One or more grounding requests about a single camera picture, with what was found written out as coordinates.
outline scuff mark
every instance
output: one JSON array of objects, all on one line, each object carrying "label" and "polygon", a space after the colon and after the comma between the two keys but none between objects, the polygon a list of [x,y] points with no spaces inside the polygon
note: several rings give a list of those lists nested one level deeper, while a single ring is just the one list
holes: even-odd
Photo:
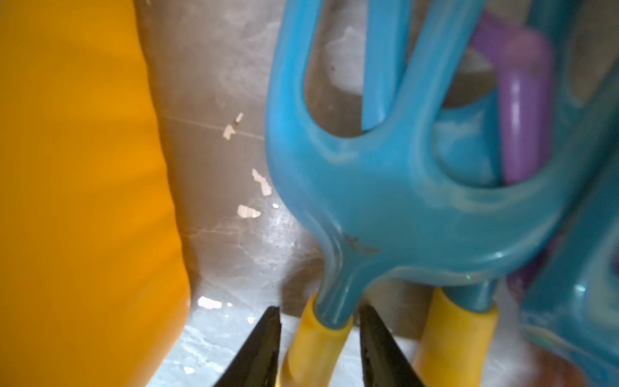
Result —
[{"label": "scuff mark", "polygon": [[352,235],[344,233],[344,239],[346,239],[346,242],[348,242],[348,245],[350,246],[350,248],[356,253],[359,253],[359,254],[380,253],[380,250],[375,247],[363,245],[358,237],[353,237]]},{"label": "scuff mark", "polygon": [[219,301],[211,300],[207,297],[200,297],[197,301],[198,306],[206,309],[221,309],[222,303]]},{"label": "scuff mark", "polygon": [[262,215],[262,212],[255,210],[251,207],[248,206],[244,206],[242,204],[238,205],[238,208],[236,209],[236,213],[237,215],[239,215],[241,218],[247,219],[247,218],[257,218],[260,215]]},{"label": "scuff mark", "polygon": [[273,188],[269,185],[267,178],[258,173],[255,168],[251,169],[251,176],[254,177],[254,181],[260,183],[263,196],[270,196],[273,193]]},{"label": "scuff mark", "polygon": [[223,138],[230,141],[230,138],[232,137],[233,134],[236,134],[236,131],[234,130],[232,125],[230,124],[226,125],[226,128],[223,131]]}]

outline blue plastic toy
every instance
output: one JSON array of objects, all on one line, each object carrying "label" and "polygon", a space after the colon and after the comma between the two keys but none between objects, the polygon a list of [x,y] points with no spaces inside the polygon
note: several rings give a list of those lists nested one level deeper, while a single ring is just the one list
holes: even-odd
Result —
[{"label": "blue plastic toy", "polygon": [[320,7],[319,1],[287,4],[266,124],[275,187],[325,254],[320,322],[343,326],[378,279],[476,284],[530,259],[614,142],[609,111],[619,87],[607,87],[590,105],[578,131],[539,174],[507,188],[470,188],[436,160],[432,128],[483,1],[433,2],[390,114],[353,139],[319,128],[303,101]]},{"label": "blue plastic toy", "polygon": [[[619,89],[619,64],[607,82],[607,88]],[[589,120],[597,121],[592,115]],[[521,319],[535,342],[577,364],[589,386],[616,387],[619,272],[613,261],[619,251],[619,148],[594,181],[566,241],[527,292]]]}]

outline yellow plastic tube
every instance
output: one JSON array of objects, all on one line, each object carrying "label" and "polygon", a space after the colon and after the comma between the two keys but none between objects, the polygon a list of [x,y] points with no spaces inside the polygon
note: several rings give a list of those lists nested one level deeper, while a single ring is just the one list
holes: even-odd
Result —
[{"label": "yellow plastic tube", "polygon": [[473,313],[436,288],[413,362],[426,387],[478,387],[498,318],[496,304]]},{"label": "yellow plastic tube", "polygon": [[327,387],[352,328],[325,328],[314,314],[314,294],[305,305],[299,328],[277,377],[278,387]]}]

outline purple plastic piece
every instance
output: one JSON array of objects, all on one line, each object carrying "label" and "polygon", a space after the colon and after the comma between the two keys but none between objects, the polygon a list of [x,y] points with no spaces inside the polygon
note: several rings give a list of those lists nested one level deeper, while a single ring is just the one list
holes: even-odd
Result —
[{"label": "purple plastic piece", "polygon": [[[501,168],[506,185],[532,176],[550,158],[554,55],[538,31],[484,12],[470,44],[495,66],[499,91]],[[521,301],[548,259],[550,246],[508,276]]]}]

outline peeling paint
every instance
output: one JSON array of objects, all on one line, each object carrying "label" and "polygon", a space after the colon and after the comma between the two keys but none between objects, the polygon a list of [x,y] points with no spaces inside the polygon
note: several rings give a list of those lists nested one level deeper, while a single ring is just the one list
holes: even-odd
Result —
[{"label": "peeling paint", "polygon": [[273,193],[273,188],[269,185],[267,178],[262,176],[255,168],[251,169],[251,176],[254,177],[254,181],[260,183],[263,196],[270,196]]},{"label": "peeling paint", "polygon": [[220,309],[222,307],[222,303],[220,303],[219,301],[211,300],[207,297],[200,297],[197,301],[197,304],[200,307],[207,309]]},{"label": "peeling paint", "polygon": [[248,206],[244,206],[242,204],[238,205],[238,208],[236,209],[236,213],[237,215],[239,215],[241,218],[257,218],[260,215],[262,215],[262,212],[255,210],[251,207]]},{"label": "peeling paint", "polygon": [[230,141],[230,138],[232,137],[233,134],[236,134],[236,131],[234,130],[232,125],[226,125],[226,128],[223,131],[223,138]]}]

